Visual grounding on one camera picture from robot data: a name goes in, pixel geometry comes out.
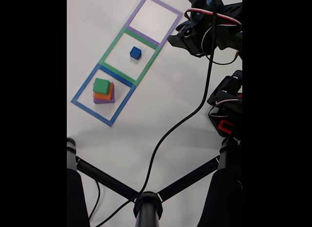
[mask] stacked blocks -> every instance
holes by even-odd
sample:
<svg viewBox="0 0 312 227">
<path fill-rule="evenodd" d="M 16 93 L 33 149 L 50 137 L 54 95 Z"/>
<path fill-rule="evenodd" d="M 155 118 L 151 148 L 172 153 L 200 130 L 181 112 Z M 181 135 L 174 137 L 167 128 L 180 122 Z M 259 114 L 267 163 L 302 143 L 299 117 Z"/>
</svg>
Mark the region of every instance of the stacked blocks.
<svg viewBox="0 0 312 227">
<path fill-rule="evenodd" d="M 99 103 L 114 103 L 115 89 L 114 83 L 108 80 L 96 78 L 93 84 L 93 102 Z"/>
<path fill-rule="evenodd" d="M 136 48 L 135 46 L 132 48 L 130 52 L 130 56 L 136 60 L 138 60 L 141 57 L 141 50 L 139 48 Z"/>
</svg>

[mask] purple block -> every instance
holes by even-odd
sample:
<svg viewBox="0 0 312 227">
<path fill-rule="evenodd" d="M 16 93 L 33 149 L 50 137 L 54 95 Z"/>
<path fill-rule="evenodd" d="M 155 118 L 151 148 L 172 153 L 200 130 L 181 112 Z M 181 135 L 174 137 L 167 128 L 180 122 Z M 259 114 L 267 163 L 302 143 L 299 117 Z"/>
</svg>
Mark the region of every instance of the purple block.
<svg viewBox="0 0 312 227">
<path fill-rule="evenodd" d="M 101 99 L 93 98 L 93 102 L 96 103 L 96 104 L 100 104 L 100 103 L 114 103 L 115 102 L 115 88 L 113 88 L 112 100 L 107 101 L 107 100 L 101 100 Z"/>
</svg>

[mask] robotic hand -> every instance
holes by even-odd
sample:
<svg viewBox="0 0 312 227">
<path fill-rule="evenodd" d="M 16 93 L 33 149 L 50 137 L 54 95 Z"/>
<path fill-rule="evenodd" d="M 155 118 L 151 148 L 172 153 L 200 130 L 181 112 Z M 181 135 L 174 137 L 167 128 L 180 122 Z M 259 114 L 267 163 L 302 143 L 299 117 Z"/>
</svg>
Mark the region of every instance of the robotic hand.
<svg viewBox="0 0 312 227">
<path fill-rule="evenodd" d="M 180 24 L 176 30 L 177 35 L 169 36 L 172 46 L 183 48 L 196 57 L 210 55 L 212 46 L 213 17 L 216 6 L 216 40 L 214 49 L 232 48 L 237 50 L 236 57 L 243 57 L 243 3 L 224 5 L 222 0 L 189 0 L 192 8 L 184 14 L 189 20 Z M 237 70 L 230 77 L 226 76 L 212 93 L 207 103 L 218 108 L 216 113 L 210 114 L 209 119 L 222 137 L 234 137 L 241 140 L 242 133 L 242 71 Z"/>
</svg>

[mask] black cable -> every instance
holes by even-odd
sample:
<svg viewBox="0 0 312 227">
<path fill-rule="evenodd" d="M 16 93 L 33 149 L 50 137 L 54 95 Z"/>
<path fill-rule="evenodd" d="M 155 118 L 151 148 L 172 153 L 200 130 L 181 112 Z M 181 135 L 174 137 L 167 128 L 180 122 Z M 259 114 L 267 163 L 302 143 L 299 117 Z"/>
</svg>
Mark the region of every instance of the black cable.
<svg viewBox="0 0 312 227">
<path fill-rule="evenodd" d="M 90 216 L 89 216 L 89 220 L 91 220 L 91 217 L 92 217 L 92 215 L 93 215 L 94 211 L 95 211 L 95 210 L 96 210 L 96 208 L 97 208 L 98 201 L 99 201 L 99 197 L 100 197 L 100 195 L 101 195 L 101 191 L 100 191 L 100 189 L 99 189 L 99 184 L 98 184 L 98 181 L 96 181 L 96 183 L 97 183 L 97 189 L 98 189 L 97 202 L 96 202 L 96 205 L 94 206 L 94 208 L 93 208 L 93 210 L 92 210 L 92 212 L 91 212 L 91 214 L 90 214 Z"/>
<path fill-rule="evenodd" d="M 218 64 L 218 65 L 229 65 L 229 64 L 235 62 L 235 60 L 237 59 L 237 56 L 238 56 L 238 55 L 235 55 L 235 58 L 234 58 L 231 62 L 228 62 L 228 63 L 218 63 L 218 62 L 215 62 L 215 61 L 213 61 L 213 63 Z"/>
<path fill-rule="evenodd" d="M 201 101 L 199 107 L 193 111 L 190 115 L 188 115 L 187 117 L 185 117 L 183 120 L 181 120 L 180 122 L 178 122 L 175 126 L 173 126 L 160 140 L 159 142 L 157 143 L 154 151 L 153 151 L 153 154 L 152 154 L 152 157 L 151 157 L 151 161 L 150 161 L 150 165 L 149 165 L 149 168 L 148 168 L 148 172 L 147 172 L 147 176 L 146 176 L 146 179 L 145 179 L 145 182 L 144 182 L 144 185 L 143 185 L 143 188 L 141 189 L 141 191 L 138 193 L 138 195 L 136 195 L 135 197 L 129 199 L 128 201 L 126 201 L 123 205 L 121 205 L 112 215 L 110 215 L 106 220 L 104 220 L 103 222 L 101 222 L 100 224 L 98 224 L 96 227 L 100 227 L 101 225 L 103 225 L 104 223 L 106 223 L 107 221 L 109 221 L 117 212 L 119 212 L 124 206 L 126 206 L 128 203 L 134 201 L 138 196 L 140 196 L 144 189 L 146 188 L 147 186 L 147 183 L 148 183 L 148 180 L 150 178 L 150 174 L 151 174 L 151 170 L 152 170 L 152 165 L 153 165 L 153 161 L 154 161 L 154 158 L 155 158 L 155 155 L 156 155 L 156 152 L 160 146 L 160 144 L 166 139 L 166 137 L 172 133 L 176 128 L 178 128 L 181 124 L 183 124 L 184 122 L 186 122 L 188 119 L 190 119 L 191 117 L 193 117 L 197 112 L 200 111 L 200 109 L 203 107 L 204 103 L 206 102 L 206 99 L 207 99 L 207 95 L 208 95 L 208 87 L 209 87 L 209 80 L 210 80 L 210 75 L 211 75 L 211 69 L 212 69 L 212 65 L 213 65 L 213 58 L 214 58 L 214 54 L 215 54 L 215 49 L 214 49 L 214 46 L 215 46 L 215 35 L 216 35 L 216 6 L 215 6 L 215 0 L 213 0 L 213 3 L 214 3 L 214 14 L 213 14 L 213 38 L 212 38 L 212 46 L 211 46 L 211 60 L 209 60 L 209 65 L 208 65 L 208 73 L 207 73 L 207 80 L 206 80 L 206 85 L 205 85 L 205 90 L 204 90 L 204 97 L 203 97 L 203 100 Z"/>
</svg>

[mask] white table surface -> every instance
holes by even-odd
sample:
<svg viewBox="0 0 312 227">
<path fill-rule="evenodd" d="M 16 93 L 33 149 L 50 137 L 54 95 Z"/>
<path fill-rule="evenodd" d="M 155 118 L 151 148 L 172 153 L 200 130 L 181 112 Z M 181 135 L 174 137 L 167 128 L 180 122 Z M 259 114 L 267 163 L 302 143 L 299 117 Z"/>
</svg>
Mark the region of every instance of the white table surface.
<svg viewBox="0 0 312 227">
<path fill-rule="evenodd" d="M 112 127 L 70 103 L 139 1 L 67 0 L 67 136 L 76 141 L 78 156 L 137 191 L 143 186 L 159 139 L 200 104 L 208 68 L 206 58 L 193 57 L 166 42 Z M 162 1 L 181 12 L 191 7 L 188 0 Z M 234 55 L 232 49 L 217 48 L 214 60 L 228 62 Z M 242 70 L 240 58 L 227 66 L 214 64 L 208 95 L 225 76 L 238 69 Z M 158 192 L 218 155 L 222 138 L 207 118 L 209 109 L 206 103 L 163 142 L 145 191 Z M 91 213 L 98 196 L 97 186 L 94 180 L 80 174 Z M 164 202 L 160 226 L 197 226 L 211 177 L 212 174 Z M 92 227 L 126 201 L 100 187 L 101 199 Z M 128 204 L 103 226 L 134 227 L 133 207 L 133 203 Z"/>
</svg>

